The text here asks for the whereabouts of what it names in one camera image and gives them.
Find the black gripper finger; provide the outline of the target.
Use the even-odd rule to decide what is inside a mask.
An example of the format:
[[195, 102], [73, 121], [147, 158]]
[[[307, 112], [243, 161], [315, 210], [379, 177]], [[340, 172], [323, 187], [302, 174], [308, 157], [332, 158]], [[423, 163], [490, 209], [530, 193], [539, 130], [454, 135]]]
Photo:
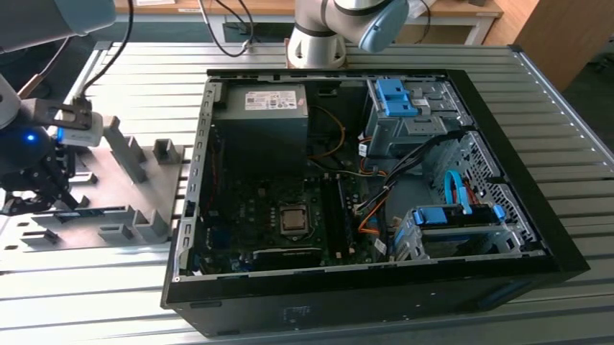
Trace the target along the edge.
[[1, 215], [19, 216], [27, 213], [36, 213], [45, 211], [51, 208], [51, 198], [39, 194], [33, 198], [24, 199], [15, 196], [12, 192], [7, 192], [1, 197]]
[[41, 164], [45, 175], [43, 187], [45, 195], [51, 198], [52, 203], [60, 201], [68, 209], [73, 210], [79, 206], [79, 202], [69, 194], [68, 178], [63, 174], [55, 155], [48, 154], [43, 158]]

